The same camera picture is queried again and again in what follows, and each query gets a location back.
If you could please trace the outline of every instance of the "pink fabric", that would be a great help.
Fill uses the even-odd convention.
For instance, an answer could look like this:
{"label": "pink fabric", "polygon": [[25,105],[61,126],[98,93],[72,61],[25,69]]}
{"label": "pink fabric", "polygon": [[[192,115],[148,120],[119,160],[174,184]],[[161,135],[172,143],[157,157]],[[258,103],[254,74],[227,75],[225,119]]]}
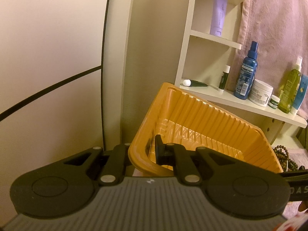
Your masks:
{"label": "pink fabric", "polygon": [[[242,49],[235,51],[227,89],[233,91],[251,41],[259,43],[256,79],[274,87],[279,96],[298,55],[308,75],[308,0],[245,0],[238,35]],[[298,114],[308,119],[308,95]]]}

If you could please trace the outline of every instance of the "blue bottle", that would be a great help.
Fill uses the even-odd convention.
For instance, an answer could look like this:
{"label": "blue bottle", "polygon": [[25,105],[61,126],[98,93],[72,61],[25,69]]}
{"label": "blue bottle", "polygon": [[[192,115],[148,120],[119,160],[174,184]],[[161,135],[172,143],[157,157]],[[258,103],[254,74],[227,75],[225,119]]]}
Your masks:
{"label": "blue bottle", "polygon": [[246,100],[251,86],[254,82],[254,75],[257,70],[257,53],[258,43],[255,41],[251,42],[250,50],[248,51],[247,57],[244,58],[238,82],[233,95],[239,99]]}

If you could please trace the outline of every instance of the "finger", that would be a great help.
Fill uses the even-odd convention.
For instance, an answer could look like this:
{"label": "finger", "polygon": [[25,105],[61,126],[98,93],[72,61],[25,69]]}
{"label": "finger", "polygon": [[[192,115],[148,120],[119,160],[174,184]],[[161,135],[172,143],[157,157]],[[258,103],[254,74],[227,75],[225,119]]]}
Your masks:
{"label": "finger", "polygon": [[301,204],[298,206],[298,211],[302,212],[308,208],[308,202],[302,201]]}

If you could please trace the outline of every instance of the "ribbed gray surface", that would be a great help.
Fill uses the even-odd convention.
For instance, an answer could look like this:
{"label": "ribbed gray surface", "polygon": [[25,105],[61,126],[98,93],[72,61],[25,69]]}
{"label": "ribbed gray surface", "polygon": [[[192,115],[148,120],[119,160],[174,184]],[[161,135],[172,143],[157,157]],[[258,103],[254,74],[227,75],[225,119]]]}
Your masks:
{"label": "ribbed gray surface", "polygon": [[5,231],[272,231],[281,216],[249,221],[213,207],[196,187],[176,178],[126,177],[117,186],[102,187],[95,199],[72,215],[39,220],[18,215]]}

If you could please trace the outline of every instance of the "spray bottle nozzle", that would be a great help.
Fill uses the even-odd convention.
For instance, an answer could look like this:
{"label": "spray bottle nozzle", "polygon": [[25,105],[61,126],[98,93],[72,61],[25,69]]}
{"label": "spray bottle nozzle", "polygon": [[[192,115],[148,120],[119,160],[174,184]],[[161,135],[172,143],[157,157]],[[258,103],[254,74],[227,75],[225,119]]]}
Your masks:
{"label": "spray bottle nozzle", "polygon": [[252,41],[247,56],[256,60],[258,56],[257,50],[258,50],[258,43],[256,41]]}
{"label": "spray bottle nozzle", "polygon": [[258,50],[258,43],[256,41],[252,41],[251,42],[250,50],[254,51],[254,52],[257,52],[257,50]]}
{"label": "spray bottle nozzle", "polygon": [[301,57],[301,56],[298,55],[298,56],[297,56],[297,60],[296,60],[296,65],[301,66],[302,60],[303,60],[303,57]]}

